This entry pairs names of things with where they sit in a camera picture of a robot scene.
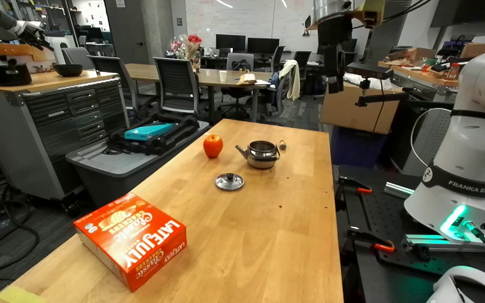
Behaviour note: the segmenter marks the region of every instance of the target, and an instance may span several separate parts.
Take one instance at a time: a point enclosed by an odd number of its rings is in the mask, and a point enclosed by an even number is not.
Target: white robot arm
[[[0,28],[17,35],[21,41],[31,43],[34,46],[49,46],[51,45],[44,38],[44,31],[24,20],[16,20],[6,11],[0,9]]]
[[[484,243],[470,225],[485,233],[485,53],[464,68],[447,136],[405,206],[447,238]]]

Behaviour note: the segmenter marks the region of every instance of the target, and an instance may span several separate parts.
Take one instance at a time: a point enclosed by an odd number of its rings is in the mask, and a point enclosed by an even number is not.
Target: cracker box
[[[128,193],[75,222],[85,245],[130,291],[139,289],[187,245],[187,227]]]

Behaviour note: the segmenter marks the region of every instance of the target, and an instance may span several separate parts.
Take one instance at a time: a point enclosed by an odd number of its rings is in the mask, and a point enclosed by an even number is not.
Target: floor
[[[216,97],[216,105],[218,104],[224,104],[219,95]],[[287,100],[285,110],[280,116],[267,116],[263,122],[329,131],[329,127],[319,121],[320,107],[320,97],[304,95],[299,100]],[[0,237],[9,233],[9,237],[0,240],[0,264],[12,262],[17,255],[26,254],[34,247],[22,260],[0,269],[0,289],[75,233],[73,217],[86,213],[95,206],[86,195],[76,196],[76,200],[81,201],[80,205],[83,208],[75,210],[73,215],[70,215],[59,203],[48,200],[9,203],[9,213],[12,213],[19,222],[29,217],[24,225],[31,227],[34,232],[24,228],[14,230],[16,223],[11,222],[4,203],[0,203]]]

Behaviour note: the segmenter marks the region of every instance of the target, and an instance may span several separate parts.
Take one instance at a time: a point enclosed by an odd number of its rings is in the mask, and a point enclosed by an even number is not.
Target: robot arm
[[[39,26],[34,26],[24,20],[16,20],[2,9],[0,9],[0,28],[17,35],[21,41],[31,43],[38,48],[43,46],[51,48],[51,45],[44,38],[44,31]]]

